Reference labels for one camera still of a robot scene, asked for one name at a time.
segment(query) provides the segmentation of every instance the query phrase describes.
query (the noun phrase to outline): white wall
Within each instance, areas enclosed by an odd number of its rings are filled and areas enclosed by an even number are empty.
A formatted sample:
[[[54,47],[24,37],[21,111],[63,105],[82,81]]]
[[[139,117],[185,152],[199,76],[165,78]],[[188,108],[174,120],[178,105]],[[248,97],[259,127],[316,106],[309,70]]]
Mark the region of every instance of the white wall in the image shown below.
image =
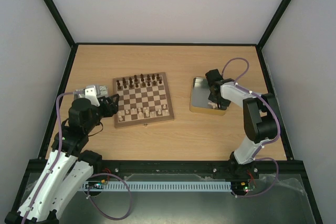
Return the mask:
[[[54,0],[76,42],[258,43],[281,0]]]
[[[263,52],[296,159],[335,223],[336,1],[292,0]]]
[[[70,48],[43,0],[0,0],[0,222],[36,158]]]

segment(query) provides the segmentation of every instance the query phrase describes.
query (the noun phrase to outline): perforated metal rail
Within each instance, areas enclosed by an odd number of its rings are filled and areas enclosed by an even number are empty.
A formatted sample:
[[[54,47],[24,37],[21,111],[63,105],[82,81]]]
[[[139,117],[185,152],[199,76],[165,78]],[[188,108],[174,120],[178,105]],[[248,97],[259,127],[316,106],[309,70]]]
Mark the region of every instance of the perforated metal rail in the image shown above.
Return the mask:
[[[231,192],[230,182],[127,182],[131,191],[217,191]],[[80,191],[89,187],[85,182]],[[127,191],[121,182],[109,182],[107,185],[98,186],[91,191]]]

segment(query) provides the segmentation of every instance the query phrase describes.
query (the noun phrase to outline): chessboard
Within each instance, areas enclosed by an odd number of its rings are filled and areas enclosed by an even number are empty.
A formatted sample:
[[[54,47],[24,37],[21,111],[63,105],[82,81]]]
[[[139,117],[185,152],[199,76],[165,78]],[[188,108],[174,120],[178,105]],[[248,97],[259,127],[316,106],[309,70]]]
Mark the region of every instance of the chessboard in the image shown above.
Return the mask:
[[[120,96],[115,128],[174,120],[164,72],[114,78],[113,93]]]

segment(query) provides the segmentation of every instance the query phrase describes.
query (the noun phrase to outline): black wire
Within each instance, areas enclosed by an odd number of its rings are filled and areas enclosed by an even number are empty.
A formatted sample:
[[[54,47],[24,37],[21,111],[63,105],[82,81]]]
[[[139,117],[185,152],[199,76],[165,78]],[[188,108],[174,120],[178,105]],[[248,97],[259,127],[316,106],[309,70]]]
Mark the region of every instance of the black wire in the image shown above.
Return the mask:
[[[99,132],[102,132],[102,131],[103,131],[103,129],[104,129],[104,125],[102,124],[102,122],[99,122],[99,124],[101,125],[101,130],[100,130],[100,131],[98,131],[98,132],[97,132],[97,133],[95,133],[95,134],[88,135],[88,136],[94,136],[94,135],[97,135]]]

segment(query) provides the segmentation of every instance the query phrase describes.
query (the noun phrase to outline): tabletop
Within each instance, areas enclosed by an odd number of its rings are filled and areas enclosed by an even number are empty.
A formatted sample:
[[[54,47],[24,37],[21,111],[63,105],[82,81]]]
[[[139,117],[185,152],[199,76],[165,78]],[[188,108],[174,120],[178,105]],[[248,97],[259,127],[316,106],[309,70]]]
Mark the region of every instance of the tabletop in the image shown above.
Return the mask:
[[[165,72],[171,93],[175,119],[171,122],[114,128],[113,118],[104,118],[104,129],[89,138],[84,150],[103,159],[217,161],[228,160],[245,137],[243,110],[231,103],[223,116],[192,113],[189,110],[192,82],[211,69],[243,57],[249,71],[239,84],[250,90],[267,93],[255,47],[251,46],[122,46],[80,45],[71,69],[66,92],[91,84],[107,85],[112,94],[112,79],[137,73]],[[235,79],[246,68],[243,61],[233,61],[225,78]],[[64,97],[60,113],[68,117],[73,96]],[[91,134],[100,130],[97,126]],[[55,125],[53,137],[58,131]],[[281,140],[267,145],[257,158],[286,160]]]

